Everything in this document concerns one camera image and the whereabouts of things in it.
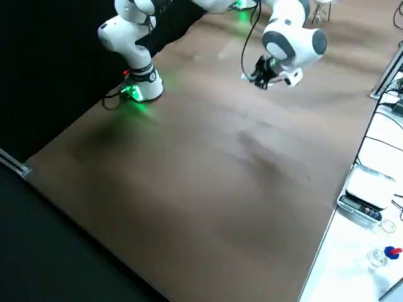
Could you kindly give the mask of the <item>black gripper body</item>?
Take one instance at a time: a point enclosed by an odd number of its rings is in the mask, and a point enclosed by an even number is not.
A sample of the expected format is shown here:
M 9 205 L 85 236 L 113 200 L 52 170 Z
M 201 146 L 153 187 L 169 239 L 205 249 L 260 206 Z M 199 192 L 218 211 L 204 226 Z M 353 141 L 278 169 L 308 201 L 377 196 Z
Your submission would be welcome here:
M 277 60 L 275 58 L 265 58 L 262 76 L 266 81 L 270 81 L 278 76 Z

